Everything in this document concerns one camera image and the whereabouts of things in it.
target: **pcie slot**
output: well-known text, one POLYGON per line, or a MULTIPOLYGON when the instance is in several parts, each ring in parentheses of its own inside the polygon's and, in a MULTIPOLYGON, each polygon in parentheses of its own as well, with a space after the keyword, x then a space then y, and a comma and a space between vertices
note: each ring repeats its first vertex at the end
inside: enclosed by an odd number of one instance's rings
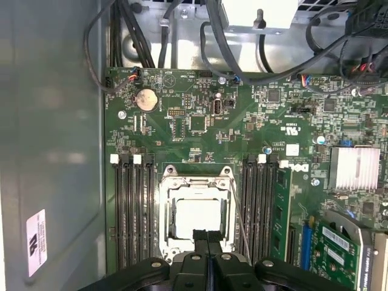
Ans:
POLYGON ((296 228, 289 226, 287 240, 287 263, 293 265, 295 259, 296 228))
POLYGON ((145 164, 145 181, 146 181, 146 191, 147 191, 147 223, 144 225, 145 232, 148 234, 145 236, 146 241, 146 252, 147 258, 153 256, 153 239, 154 239, 154 217, 153 217, 153 200, 154 200, 154 172, 153 172, 153 157, 151 155, 147 155, 144 160, 145 164))

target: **white sticker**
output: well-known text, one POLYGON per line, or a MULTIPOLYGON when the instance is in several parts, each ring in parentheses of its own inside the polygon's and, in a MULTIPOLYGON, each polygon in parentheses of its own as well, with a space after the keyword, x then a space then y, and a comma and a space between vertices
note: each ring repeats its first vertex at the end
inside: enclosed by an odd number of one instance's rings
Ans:
POLYGON ((344 250, 349 251, 349 243, 343 239, 340 238, 338 235, 333 233, 331 230, 323 227, 323 235, 326 236, 328 239, 332 240, 336 244, 338 244, 340 247, 342 247, 344 250))
POLYGON ((31 277, 47 261, 45 210, 27 220, 28 276, 31 277))
POLYGON ((329 248, 327 248, 327 254, 331 256, 333 259, 335 259, 342 266, 345 264, 344 259, 342 259, 339 255, 337 255, 334 251, 330 250, 329 248))
POLYGON ((286 145, 286 156, 299 156, 299 144, 286 145))

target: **cable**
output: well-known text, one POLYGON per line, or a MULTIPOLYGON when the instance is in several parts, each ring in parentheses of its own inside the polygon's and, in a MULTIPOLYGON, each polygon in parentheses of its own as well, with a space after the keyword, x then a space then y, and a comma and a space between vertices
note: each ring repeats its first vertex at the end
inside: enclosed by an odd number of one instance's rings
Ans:
POLYGON ((263 67, 267 71, 267 73, 273 73, 273 70, 271 69, 271 66, 268 63, 266 51, 264 50, 264 44, 266 41, 266 35, 260 35, 259 36, 259 56, 260 61, 263 64, 263 67))
POLYGON ((304 69, 311 67, 315 63, 317 63, 319 60, 321 60, 323 57, 325 57, 328 53, 330 53, 332 50, 337 48, 340 44, 342 44, 345 40, 347 40, 350 36, 344 35, 337 39, 335 42, 333 42, 331 45, 329 45, 327 48, 325 48, 320 54, 312 57, 311 59, 307 60, 306 62, 291 68, 285 72, 275 74, 266 78, 261 79, 250 79, 245 76, 243 71, 240 69, 239 65, 236 62, 235 57, 233 56, 233 53, 230 50, 230 47, 228 46, 224 31, 222 29, 221 20, 219 18, 219 14, 217 12, 217 7, 215 6, 215 2, 212 0, 207 0, 206 7, 210 18, 210 23, 212 25, 212 29, 216 38, 216 41, 218 43, 219 49, 222 53, 222 56, 224 57, 227 65, 232 69, 234 74, 236 74, 238 77, 241 78, 241 80, 248 84, 248 85, 264 85, 271 82, 276 82, 280 79, 286 78, 290 75, 297 74, 304 69))
MULTIPOLYGON (((180 4, 182 4, 184 0, 173 0, 173 2, 169 5, 166 12, 164 13, 163 19, 170 19, 171 14, 173 13, 174 9, 177 8, 180 4)), ((162 47, 160 49, 159 59, 158 59, 158 68, 163 69, 164 63, 166 61, 166 53, 167 53, 167 46, 169 43, 169 27, 163 26, 162 27, 162 40, 161 44, 162 47)))
MULTIPOLYGON (((316 14, 310 20, 310 22, 306 28, 306 41, 307 41, 307 44, 309 45, 310 49, 314 52, 314 54, 319 54, 323 51, 323 48, 316 43, 316 41, 314 40, 313 35, 312 35, 312 27, 313 27, 314 23, 323 15, 326 15, 326 14, 329 14, 332 12, 338 12, 338 11, 352 9, 352 8, 355 8, 356 6, 357 6, 357 4, 354 4, 354 3, 332 6, 332 7, 329 7, 329 8, 322 10, 321 12, 316 14)), ((335 59, 336 61, 339 61, 339 58, 336 55, 334 55, 333 53, 327 54, 327 57, 330 57, 332 59, 335 59)))
POLYGON ((145 39, 146 37, 144 36, 143 31, 141 30, 139 23, 136 20, 135 14, 133 14, 132 9, 130 8, 130 5, 127 0, 122 0, 121 4, 124 8, 124 11, 127 13, 129 21, 131 22, 131 25, 135 30, 137 38, 139 39, 143 52, 146 56, 145 59, 148 62, 148 68, 155 68, 155 63, 153 62, 150 48, 148 47, 147 40, 145 39))
POLYGON ((117 1, 119 4, 119 7, 120 7, 122 18, 124 19, 125 24, 127 24, 129 34, 130 34, 131 39, 133 41, 133 46, 135 47, 135 50, 138 53, 140 63, 143 66, 143 68, 148 68, 149 63, 146 60, 146 57, 145 57, 146 55, 144 54, 142 46, 141 46, 141 44, 138 40, 138 37, 133 29, 132 22, 129 20, 130 18, 129 18, 129 15, 127 14, 127 10, 124 8, 121 0, 117 0, 117 1))
POLYGON ((207 69, 209 71, 211 71, 214 75, 219 76, 219 77, 224 77, 224 78, 226 78, 228 80, 235 79, 236 76, 221 73, 219 70, 214 68, 214 66, 207 59, 207 56, 206 56, 206 53, 205 53, 205 47, 206 47, 205 27, 206 26, 210 26, 210 22, 208 22, 208 21, 203 22, 202 25, 201 25, 201 28, 199 30, 199 38, 200 38, 200 43, 201 43, 201 58, 202 58, 202 62, 205 64, 207 69))
POLYGON ((98 79, 98 76, 95 72, 95 69, 93 68, 92 64, 92 58, 90 57, 90 50, 89 50, 89 35, 90 31, 92 30, 93 26, 97 23, 97 21, 100 19, 100 17, 108 11, 108 9, 112 6, 113 3, 115 3, 116 0, 110 0, 108 3, 106 3, 105 6, 102 7, 99 13, 90 21, 89 25, 86 27, 85 34, 84 34, 84 53, 85 53, 85 59, 87 63, 87 67, 89 69, 89 72, 92 76, 93 81, 96 83, 96 85, 102 90, 107 93, 116 93, 122 90, 131 80, 130 78, 126 79, 119 85, 117 85, 115 88, 108 88, 101 84, 101 82, 98 79))

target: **heatsink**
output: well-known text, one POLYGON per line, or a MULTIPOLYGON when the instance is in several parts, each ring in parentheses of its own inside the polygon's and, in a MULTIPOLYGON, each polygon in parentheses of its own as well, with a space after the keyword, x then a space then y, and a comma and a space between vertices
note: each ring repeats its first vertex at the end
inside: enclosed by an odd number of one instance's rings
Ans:
POLYGON ((380 149, 334 147, 330 161, 329 187, 343 190, 376 189, 380 149))

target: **blue connector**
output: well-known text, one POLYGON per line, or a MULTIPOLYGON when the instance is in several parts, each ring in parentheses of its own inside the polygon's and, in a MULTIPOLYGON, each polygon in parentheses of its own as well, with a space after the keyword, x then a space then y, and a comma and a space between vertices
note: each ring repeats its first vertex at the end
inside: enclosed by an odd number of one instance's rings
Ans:
POLYGON ((305 224, 302 232, 301 268, 306 271, 310 270, 310 248, 312 235, 313 230, 308 224, 305 224))

